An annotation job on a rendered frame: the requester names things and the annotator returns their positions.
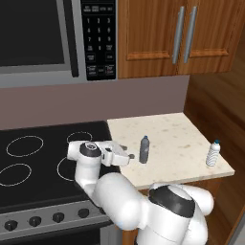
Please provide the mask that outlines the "tall wooden side panel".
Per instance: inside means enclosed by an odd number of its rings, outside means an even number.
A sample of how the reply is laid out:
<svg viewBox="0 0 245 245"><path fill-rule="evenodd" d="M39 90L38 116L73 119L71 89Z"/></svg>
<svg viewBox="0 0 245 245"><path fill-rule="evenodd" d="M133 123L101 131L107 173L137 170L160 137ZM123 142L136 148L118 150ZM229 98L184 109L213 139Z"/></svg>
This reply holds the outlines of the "tall wooden side panel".
<svg viewBox="0 0 245 245"><path fill-rule="evenodd" d="M184 113L209 141L221 141L234 169L221 179L208 217L209 245L230 245L245 213L245 28L231 72L189 78Z"/></svg>

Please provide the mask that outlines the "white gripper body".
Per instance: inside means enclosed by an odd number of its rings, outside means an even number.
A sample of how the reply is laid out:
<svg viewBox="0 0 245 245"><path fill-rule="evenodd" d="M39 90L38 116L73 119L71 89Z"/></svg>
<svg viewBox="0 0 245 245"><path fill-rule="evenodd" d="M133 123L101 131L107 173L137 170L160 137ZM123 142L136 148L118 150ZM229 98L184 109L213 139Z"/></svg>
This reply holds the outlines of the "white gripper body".
<svg viewBox="0 0 245 245"><path fill-rule="evenodd" d="M125 149L118 144L111 145L113 166L126 166L129 164L129 156L125 152Z"/></svg>

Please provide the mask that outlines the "black hob stove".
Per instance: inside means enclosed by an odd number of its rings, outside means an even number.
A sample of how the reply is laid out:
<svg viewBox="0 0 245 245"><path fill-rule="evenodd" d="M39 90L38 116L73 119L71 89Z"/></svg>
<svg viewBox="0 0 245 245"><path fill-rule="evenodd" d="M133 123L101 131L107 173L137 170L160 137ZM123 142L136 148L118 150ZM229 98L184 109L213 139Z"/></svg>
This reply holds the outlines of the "black hob stove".
<svg viewBox="0 0 245 245"><path fill-rule="evenodd" d="M67 159L71 141L110 139L104 121L0 130L0 245L123 245L122 230L77 188L76 163ZM89 215L80 218L80 209ZM11 232L9 220L18 222Z"/></svg>

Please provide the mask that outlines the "silver black microwave oven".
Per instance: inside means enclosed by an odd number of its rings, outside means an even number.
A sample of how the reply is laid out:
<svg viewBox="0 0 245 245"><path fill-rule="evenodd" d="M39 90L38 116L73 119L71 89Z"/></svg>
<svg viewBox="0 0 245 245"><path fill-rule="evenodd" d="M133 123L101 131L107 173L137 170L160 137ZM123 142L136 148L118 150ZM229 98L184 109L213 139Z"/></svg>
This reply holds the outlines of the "silver black microwave oven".
<svg viewBox="0 0 245 245"><path fill-rule="evenodd" d="M79 76L64 57L56 0L0 0L0 88L117 78L117 0L72 0Z"/></svg>

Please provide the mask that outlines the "white water bottle blue cap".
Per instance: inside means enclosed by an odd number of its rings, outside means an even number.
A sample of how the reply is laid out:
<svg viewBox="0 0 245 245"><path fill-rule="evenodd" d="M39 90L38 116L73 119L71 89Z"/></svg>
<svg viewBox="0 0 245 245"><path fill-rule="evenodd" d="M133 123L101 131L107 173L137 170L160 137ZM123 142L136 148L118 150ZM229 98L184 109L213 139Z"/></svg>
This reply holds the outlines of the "white water bottle blue cap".
<svg viewBox="0 0 245 245"><path fill-rule="evenodd" d="M209 152L207 154L207 158L206 158L206 165L209 167L213 167L217 161L218 155L220 153L220 141L219 140L215 140L209 149Z"/></svg>

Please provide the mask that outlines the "dark grey water bottle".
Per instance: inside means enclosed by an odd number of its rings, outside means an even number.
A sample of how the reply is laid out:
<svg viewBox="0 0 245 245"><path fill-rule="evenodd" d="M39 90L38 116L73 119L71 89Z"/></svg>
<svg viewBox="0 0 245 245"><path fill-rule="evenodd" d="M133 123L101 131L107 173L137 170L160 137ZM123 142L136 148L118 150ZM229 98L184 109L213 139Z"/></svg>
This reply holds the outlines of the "dark grey water bottle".
<svg viewBox="0 0 245 245"><path fill-rule="evenodd" d="M147 136L144 136L141 139L141 145L140 145L140 156L139 161L142 164L145 164L148 160L148 153L149 153L149 139Z"/></svg>

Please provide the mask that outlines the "wooden cupboard door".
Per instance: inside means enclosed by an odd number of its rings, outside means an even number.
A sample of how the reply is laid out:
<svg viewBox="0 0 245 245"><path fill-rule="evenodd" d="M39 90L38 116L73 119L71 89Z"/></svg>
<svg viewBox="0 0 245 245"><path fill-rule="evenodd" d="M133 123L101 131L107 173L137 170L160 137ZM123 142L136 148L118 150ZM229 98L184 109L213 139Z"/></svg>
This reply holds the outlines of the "wooden cupboard door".
<svg viewBox="0 0 245 245"><path fill-rule="evenodd" d="M189 60L184 63L187 25L191 8L197 7ZM245 23L245 0L187 0L179 75L223 73L231 70Z"/></svg>
<svg viewBox="0 0 245 245"><path fill-rule="evenodd" d="M187 0L118 0L118 78L175 76L174 38Z"/></svg>

